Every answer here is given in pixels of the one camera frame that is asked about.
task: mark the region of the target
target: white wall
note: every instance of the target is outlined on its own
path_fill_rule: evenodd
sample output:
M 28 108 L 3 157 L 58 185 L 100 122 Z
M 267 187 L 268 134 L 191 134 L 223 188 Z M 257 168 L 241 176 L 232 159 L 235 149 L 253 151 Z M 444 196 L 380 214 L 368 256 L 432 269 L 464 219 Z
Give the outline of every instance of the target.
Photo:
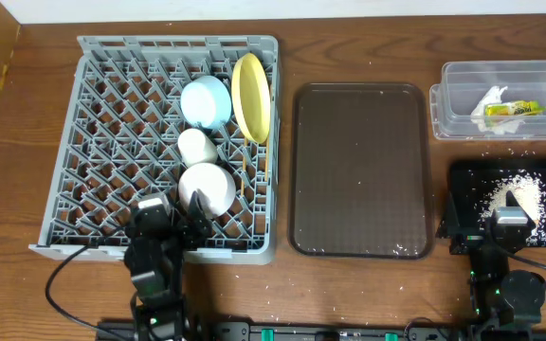
M 543 0 L 0 0 L 20 24 L 546 13 Z

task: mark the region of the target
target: clear plastic container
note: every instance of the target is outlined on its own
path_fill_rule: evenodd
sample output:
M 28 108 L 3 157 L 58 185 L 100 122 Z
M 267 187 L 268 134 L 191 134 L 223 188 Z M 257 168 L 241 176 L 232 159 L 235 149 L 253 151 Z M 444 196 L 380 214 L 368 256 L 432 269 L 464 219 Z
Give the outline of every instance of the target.
M 495 85 L 507 87 L 502 102 L 536 100 L 545 111 L 539 116 L 473 117 L 473 110 Z M 433 134 L 438 139 L 546 139 L 546 61 L 447 63 L 442 82 L 433 85 L 429 95 Z M 508 129 L 510 120 L 514 129 Z

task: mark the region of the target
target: light blue cup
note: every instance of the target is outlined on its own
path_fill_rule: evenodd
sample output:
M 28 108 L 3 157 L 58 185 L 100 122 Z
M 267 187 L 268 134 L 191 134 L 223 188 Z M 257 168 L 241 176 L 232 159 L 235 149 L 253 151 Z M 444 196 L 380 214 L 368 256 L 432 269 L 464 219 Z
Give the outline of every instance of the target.
M 191 126 L 216 130 L 231 117 L 231 97 L 216 77 L 202 76 L 182 90 L 180 109 Z

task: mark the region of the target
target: wood grain surface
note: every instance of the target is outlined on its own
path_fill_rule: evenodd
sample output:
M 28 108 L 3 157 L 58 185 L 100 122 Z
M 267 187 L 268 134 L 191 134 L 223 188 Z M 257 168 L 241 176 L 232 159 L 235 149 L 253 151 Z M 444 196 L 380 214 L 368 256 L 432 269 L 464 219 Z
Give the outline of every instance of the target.
M 225 320 L 238 315 L 265 323 L 396 327 L 416 316 L 440 323 L 472 317 L 468 259 L 450 256 L 446 242 L 438 241 L 420 261 L 322 260 L 300 256 L 289 246 L 292 102 L 307 82 L 406 81 L 427 94 L 448 61 L 546 59 L 546 15 L 26 26 L 0 103 L 0 339 L 93 339 L 47 305 L 44 287 L 57 262 L 27 249 L 38 240 L 82 54 L 76 36 L 85 34 L 271 34 L 280 41 L 276 259 L 265 266 L 187 266 L 187 292 L 199 311 Z M 508 148 L 546 155 L 546 142 L 440 142 L 430 123 L 429 143 L 436 224 L 453 160 L 481 158 L 485 152 L 508 156 Z M 546 249 L 521 254 L 546 263 Z M 53 289 L 69 312 L 93 323 L 129 318 L 132 292 L 121 263 L 72 262 Z M 546 329 L 546 303 L 542 321 L 539 327 Z

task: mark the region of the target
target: brown tray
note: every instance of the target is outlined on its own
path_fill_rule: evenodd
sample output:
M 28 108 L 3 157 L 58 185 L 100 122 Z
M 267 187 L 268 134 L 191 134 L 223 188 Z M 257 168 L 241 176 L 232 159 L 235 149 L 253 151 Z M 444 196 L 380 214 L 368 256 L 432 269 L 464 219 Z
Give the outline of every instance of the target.
M 297 94 L 290 243 L 309 256 L 417 260 L 433 247 L 427 111 L 405 83 Z

